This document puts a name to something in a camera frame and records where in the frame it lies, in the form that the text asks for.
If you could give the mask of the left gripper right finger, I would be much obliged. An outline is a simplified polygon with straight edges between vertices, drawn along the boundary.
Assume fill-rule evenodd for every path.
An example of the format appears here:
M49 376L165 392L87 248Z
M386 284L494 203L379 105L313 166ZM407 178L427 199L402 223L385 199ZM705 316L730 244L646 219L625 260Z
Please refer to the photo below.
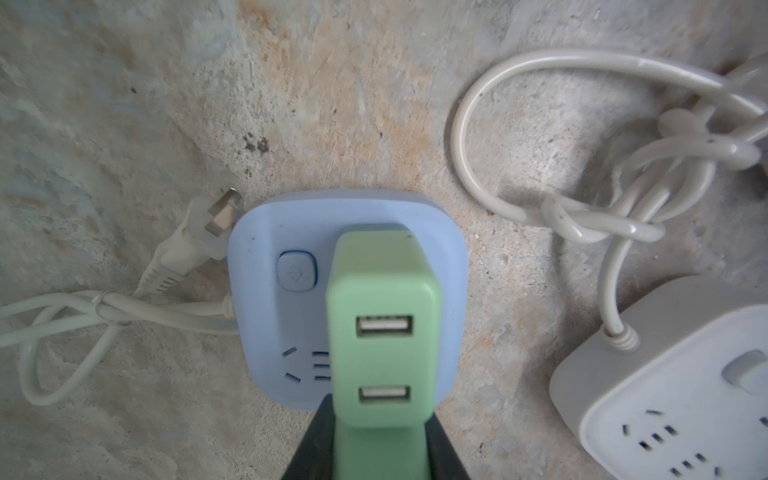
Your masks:
M425 423L431 480L469 480L470 477L456 453L436 414Z

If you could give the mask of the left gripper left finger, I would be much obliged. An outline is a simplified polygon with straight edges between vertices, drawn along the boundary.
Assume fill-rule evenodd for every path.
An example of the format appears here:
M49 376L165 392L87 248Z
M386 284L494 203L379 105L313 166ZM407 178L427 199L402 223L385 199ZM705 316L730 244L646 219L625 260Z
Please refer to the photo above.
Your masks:
M326 395L309 424L282 480L331 480L335 413L332 395Z

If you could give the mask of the green plug adapter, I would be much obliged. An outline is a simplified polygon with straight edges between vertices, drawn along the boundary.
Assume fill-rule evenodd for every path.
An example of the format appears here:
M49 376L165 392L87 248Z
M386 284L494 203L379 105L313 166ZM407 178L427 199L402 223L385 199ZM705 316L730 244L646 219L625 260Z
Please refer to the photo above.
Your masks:
M430 479L423 425L352 428L337 420L333 479Z
M442 290L407 229L353 230L326 289L332 400L355 429L425 423L436 400Z

